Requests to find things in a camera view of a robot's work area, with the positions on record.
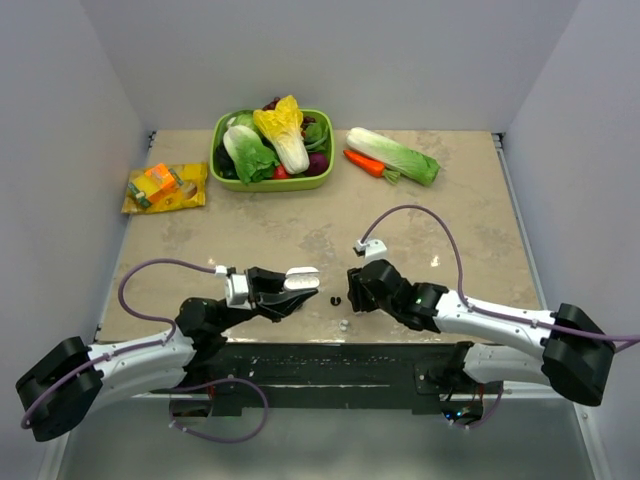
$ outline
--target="green basket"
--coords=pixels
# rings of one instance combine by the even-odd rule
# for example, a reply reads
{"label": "green basket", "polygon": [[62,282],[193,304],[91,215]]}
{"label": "green basket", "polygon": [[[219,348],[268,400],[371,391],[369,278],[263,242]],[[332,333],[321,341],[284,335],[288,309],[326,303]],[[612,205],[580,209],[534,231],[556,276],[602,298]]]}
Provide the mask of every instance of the green basket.
{"label": "green basket", "polygon": [[304,116],[313,117],[317,120],[322,120],[326,122],[327,127],[329,128],[329,136],[327,137],[326,148],[321,150],[321,153],[324,153],[327,159],[329,160],[329,168],[322,175],[318,175],[317,177],[300,177],[300,178],[288,178],[286,180],[263,180],[258,183],[250,183],[249,185],[244,185],[240,180],[228,180],[226,178],[222,178],[220,175],[220,167],[217,165],[213,158],[213,152],[215,152],[216,147],[222,141],[222,135],[224,135],[224,127],[235,112],[227,113],[223,116],[218,123],[216,124],[216,129],[213,133],[213,140],[211,141],[211,152],[209,153],[209,170],[211,170],[211,175],[218,182],[222,184],[222,186],[228,190],[233,190],[234,192],[292,192],[294,190],[311,190],[314,188],[318,188],[324,182],[327,181],[331,170],[333,170],[333,161],[334,161],[334,151],[335,151],[335,140],[333,138],[333,127],[331,126],[331,120],[329,117],[325,115],[323,112],[319,110],[307,110],[301,109],[302,114]]}

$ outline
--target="orange carrot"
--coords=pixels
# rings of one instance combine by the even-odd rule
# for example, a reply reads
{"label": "orange carrot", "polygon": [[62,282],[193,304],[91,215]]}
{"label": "orange carrot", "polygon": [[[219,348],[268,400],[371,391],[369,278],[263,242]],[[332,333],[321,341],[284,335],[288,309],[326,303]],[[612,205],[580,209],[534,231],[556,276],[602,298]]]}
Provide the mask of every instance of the orange carrot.
{"label": "orange carrot", "polygon": [[373,158],[365,157],[364,155],[352,150],[343,150],[343,153],[351,163],[362,168],[369,175],[373,175],[377,178],[384,177],[394,185],[398,183],[400,173],[389,170],[384,166],[384,163],[374,160]]}

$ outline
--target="gray floor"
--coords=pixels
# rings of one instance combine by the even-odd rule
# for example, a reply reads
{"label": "gray floor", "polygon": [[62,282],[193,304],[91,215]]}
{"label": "gray floor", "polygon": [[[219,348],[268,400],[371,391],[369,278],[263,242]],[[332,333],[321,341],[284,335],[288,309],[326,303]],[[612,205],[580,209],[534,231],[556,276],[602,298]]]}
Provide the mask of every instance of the gray floor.
{"label": "gray floor", "polygon": [[[71,435],[59,480],[107,479],[593,479],[572,405],[507,398],[484,426],[449,428],[402,411],[274,410],[240,445],[168,428],[166,399],[132,399],[85,419]],[[210,419],[233,435],[259,420]]]}

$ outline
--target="white wall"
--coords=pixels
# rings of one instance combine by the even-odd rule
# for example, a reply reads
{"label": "white wall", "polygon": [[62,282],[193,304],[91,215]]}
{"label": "white wall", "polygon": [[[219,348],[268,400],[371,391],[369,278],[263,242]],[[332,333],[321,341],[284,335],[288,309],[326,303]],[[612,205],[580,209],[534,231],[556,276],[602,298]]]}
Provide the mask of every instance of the white wall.
{"label": "white wall", "polygon": [[[640,334],[640,3],[582,0],[505,138],[550,307]],[[640,346],[594,414],[616,478],[637,479]]]}
{"label": "white wall", "polygon": [[504,131],[578,0],[82,3],[151,127],[294,93],[338,127]]}
{"label": "white wall", "polygon": [[77,0],[0,3],[0,477],[35,478],[15,382],[97,324],[141,122]]}

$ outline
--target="table top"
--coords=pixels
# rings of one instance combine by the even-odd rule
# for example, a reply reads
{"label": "table top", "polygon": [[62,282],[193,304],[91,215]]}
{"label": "table top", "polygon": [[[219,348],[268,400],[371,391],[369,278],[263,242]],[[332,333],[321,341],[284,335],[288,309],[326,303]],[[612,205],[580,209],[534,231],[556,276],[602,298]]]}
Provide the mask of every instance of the table top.
{"label": "table top", "polygon": [[[333,172],[316,190],[285,193],[230,192],[214,179],[201,208],[131,218],[111,292],[96,335],[99,342],[133,340],[158,333],[119,306],[117,288],[136,264],[174,257],[238,270],[259,266],[284,272],[314,266],[320,293],[278,324],[256,318],[227,332],[230,341],[251,342],[457,342],[451,334],[413,332],[387,314],[354,314],[347,300],[346,271],[361,266],[353,244],[385,210],[415,203],[438,213],[459,245],[465,293],[489,302],[538,308],[535,288],[493,139],[488,132],[380,131],[438,160],[430,187],[403,178],[398,185],[367,175],[342,155],[346,131],[336,131]],[[149,164],[207,162],[210,130],[157,132]],[[389,261],[412,282],[455,288],[456,265],[440,226],[418,211],[400,211],[373,237],[389,248]],[[175,266],[152,266],[128,283],[129,303],[142,312],[174,318],[188,297],[224,298],[224,281]],[[342,297],[332,306],[330,297]],[[346,331],[339,328],[348,320]]]}

